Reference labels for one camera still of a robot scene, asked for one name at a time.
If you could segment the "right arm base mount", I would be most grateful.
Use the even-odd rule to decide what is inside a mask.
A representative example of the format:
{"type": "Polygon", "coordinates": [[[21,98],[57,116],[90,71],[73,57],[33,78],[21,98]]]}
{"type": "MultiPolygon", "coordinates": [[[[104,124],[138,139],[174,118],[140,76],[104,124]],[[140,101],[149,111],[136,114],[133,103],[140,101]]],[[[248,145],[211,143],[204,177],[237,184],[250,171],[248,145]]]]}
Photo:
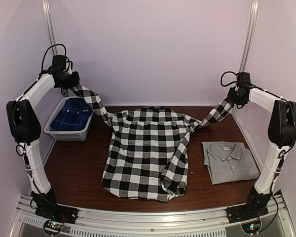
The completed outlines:
{"type": "Polygon", "coordinates": [[[247,204],[238,206],[229,205],[226,208],[226,215],[229,223],[244,222],[250,219],[257,219],[269,213],[267,207],[250,209],[247,204]]]}

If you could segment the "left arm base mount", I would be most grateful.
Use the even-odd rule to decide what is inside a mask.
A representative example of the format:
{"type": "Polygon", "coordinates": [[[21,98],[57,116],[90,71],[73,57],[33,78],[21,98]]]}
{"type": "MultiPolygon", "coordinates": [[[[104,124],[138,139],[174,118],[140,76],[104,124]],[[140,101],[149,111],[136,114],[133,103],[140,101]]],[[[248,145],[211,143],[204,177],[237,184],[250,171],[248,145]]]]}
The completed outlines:
{"type": "Polygon", "coordinates": [[[52,206],[37,207],[35,214],[46,219],[61,223],[75,224],[78,210],[73,207],[59,205],[56,208],[52,206]]]}

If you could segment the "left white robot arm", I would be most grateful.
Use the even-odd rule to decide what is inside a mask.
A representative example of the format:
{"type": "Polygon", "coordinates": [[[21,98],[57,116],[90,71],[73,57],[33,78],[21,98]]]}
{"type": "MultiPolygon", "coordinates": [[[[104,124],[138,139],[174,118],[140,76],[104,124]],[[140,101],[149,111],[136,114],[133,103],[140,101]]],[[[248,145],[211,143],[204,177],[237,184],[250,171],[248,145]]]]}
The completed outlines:
{"type": "Polygon", "coordinates": [[[17,155],[22,157],[30,179],[33,199],[50,219],[61,215],[54,191],[48,181],[39,150],[41,125],[35,108],[52,88],[70,89],[79,84],[78,72],[45,70],[29,88],[6,105],[9,128],[17,143],[17,155]]]}

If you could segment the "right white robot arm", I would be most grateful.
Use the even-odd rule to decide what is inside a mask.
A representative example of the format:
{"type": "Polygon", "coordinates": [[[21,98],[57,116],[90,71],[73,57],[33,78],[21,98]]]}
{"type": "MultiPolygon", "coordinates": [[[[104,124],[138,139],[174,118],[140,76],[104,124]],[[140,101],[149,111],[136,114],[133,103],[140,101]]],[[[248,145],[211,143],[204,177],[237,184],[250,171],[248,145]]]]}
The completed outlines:
{"type": "Polygon", "coordinates": [[[271,113],[267,131],[269,152],[263,170],[243,207],[243,214],[253,218],[266,208],[287,154],[296,143],[296,102],[252,85],[240,88],[235,86],[229,90],[227,97],[239,108],[251,102],[271,113]]]}

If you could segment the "black white plaid shirt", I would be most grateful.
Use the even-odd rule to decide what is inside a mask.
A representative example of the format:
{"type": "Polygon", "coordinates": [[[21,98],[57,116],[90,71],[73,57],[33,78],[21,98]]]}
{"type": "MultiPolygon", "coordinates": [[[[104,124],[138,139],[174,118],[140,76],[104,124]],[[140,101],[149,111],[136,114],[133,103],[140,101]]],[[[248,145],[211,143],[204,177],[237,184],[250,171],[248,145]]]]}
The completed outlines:
{"type": "Polygon", "coordinates": [[[72,92],[112,129],[104,189],[120,198],[159,202],[186,193],[191,134],[223,120],[234,106],[224,99],[203,120],[165,107],[110,113],[87,87],[79,84],[72,92]]]}

